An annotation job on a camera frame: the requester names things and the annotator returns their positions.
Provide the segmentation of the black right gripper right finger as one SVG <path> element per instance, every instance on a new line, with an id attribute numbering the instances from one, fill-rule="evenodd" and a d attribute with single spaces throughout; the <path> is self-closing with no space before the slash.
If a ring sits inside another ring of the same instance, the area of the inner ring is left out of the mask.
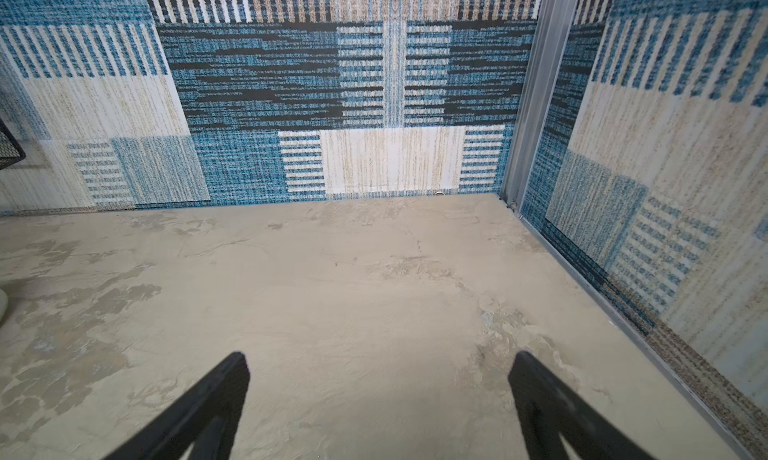
<path id="1" fill-rule="evenodd" d="M 528 351 L 514 358 L 508 382 L 530 459 L 653 457 L 587 404 Z"/>

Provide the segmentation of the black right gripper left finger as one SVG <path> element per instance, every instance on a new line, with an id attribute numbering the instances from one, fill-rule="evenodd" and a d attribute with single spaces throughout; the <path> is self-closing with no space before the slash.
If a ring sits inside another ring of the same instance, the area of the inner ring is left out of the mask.
<path id="1" fill-rule="evenodd" d="M 245 404 L 250 371 L 233 352 L 108 459 L 228 459 Z"/>

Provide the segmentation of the white sneaker shoe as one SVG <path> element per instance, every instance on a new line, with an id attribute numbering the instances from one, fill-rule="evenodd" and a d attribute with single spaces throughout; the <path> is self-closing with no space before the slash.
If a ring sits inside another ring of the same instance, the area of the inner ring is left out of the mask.
<path id="1" fill-rule="evenodd" d="M 8 305 L 9 305 L 8 295 L 6 294 L 5 291 L 0 290 L 0 321 L 3 320 L 3 317 L 5 316 L 6 311 L 8 309 Z"/>

